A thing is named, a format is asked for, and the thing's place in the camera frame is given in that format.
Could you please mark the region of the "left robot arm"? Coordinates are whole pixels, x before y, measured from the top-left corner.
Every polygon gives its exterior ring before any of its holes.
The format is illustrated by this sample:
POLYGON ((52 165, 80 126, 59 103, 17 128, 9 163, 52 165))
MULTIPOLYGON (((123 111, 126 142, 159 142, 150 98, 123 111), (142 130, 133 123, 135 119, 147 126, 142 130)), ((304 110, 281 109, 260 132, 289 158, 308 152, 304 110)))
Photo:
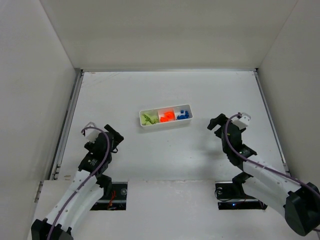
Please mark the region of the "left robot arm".
POLYGON ((33 240, 72 240, 84 216, 112 190, 111 177, 104 174, 124 137, 106 124, 98 128, 88 123, 81 131, 87 138, 87 154, 80 162, 68 189, 43 219, 35 219, 33 240))

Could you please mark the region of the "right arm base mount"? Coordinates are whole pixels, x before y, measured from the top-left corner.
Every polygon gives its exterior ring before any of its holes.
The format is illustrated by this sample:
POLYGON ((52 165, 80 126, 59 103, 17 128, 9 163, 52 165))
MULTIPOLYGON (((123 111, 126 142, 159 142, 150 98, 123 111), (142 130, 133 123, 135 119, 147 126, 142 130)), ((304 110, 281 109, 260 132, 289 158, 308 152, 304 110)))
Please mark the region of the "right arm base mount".
POLYGON ((247 195, 243 184, 250 175, 240 173, 231 181, 216 181, 214 195, 219 210, 266 210, 267 205, 262 201, 247 195))

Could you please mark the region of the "light green lego brick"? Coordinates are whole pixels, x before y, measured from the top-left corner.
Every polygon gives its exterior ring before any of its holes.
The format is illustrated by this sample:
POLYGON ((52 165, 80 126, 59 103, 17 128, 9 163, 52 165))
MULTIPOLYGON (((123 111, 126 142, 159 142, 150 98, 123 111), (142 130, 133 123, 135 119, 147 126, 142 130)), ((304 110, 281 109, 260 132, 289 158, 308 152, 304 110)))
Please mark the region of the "light green lego brick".
POLYGON ((140 117, 141 117, 141 124, 143 126, 155 125, 159 123, 159 118, 157 115, 150 115, 148 113, 144 113, 140 117))

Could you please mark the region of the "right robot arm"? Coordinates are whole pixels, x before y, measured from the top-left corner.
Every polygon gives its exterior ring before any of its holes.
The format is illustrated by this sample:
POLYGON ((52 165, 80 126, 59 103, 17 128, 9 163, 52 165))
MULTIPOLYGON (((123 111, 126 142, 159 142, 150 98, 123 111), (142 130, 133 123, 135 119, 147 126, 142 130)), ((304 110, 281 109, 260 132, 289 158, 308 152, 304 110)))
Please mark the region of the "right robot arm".
POLYGON ((222 151, 241 173, 232 179, 238 195, 253 197, 278 212, 287 225, 305 237, 320 229, 320 190, 267 165, 257 152, 245 145, 242 133, 251 117, 238 112, 231 117, 221 113, 209 121, 208 130, 221 140, 222 151))

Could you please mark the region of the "orange dish lego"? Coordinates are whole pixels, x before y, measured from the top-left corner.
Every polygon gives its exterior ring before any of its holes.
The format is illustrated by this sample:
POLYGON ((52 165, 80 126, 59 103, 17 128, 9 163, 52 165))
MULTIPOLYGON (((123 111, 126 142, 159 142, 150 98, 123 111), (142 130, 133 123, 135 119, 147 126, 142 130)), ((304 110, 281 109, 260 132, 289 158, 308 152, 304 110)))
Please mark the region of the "orange dish lego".
POLYGON ((161 123, 168 122, 168 121, 169 121, 169 119, 167 117, 161 117, 160 118, 160 122, 161 123))
POLYGON ((168 121, 175 120, 175 113, 171 111, 165 112, 164 118, 167 119, 168 121))

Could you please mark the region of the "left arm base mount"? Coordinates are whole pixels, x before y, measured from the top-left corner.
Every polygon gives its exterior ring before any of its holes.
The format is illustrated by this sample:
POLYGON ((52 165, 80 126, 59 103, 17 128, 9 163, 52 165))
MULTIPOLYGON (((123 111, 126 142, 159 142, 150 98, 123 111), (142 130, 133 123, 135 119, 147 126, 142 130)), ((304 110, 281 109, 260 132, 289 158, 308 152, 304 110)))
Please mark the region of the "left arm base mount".
POLYGON ((91 211, 125 211, 127 208, 128 182, 113 182, 109 193, 105 193, 91 211))

